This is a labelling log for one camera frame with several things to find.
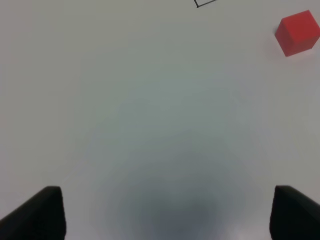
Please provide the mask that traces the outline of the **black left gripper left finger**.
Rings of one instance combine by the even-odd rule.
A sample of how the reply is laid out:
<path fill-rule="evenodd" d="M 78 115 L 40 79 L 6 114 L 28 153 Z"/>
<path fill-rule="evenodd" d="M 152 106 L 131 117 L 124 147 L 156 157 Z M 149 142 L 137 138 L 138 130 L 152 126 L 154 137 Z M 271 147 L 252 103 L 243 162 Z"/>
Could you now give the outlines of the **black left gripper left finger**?
<path fill-rule="evenodd" d="M 46 186 L 0 220 L 2 240 L 64 240 L 67 234 L 62 189 Z"/>

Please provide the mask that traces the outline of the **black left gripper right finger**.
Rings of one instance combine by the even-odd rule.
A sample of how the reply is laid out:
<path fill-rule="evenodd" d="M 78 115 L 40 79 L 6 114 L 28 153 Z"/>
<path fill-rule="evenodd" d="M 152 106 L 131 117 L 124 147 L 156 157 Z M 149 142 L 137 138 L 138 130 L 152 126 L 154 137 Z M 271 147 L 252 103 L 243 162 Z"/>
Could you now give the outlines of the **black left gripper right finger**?
<path fill-rule="evenodd" d="M 272 240 L 319 240 L 320 205 L 289 185 L 277 185 L 269 232 Z"/>

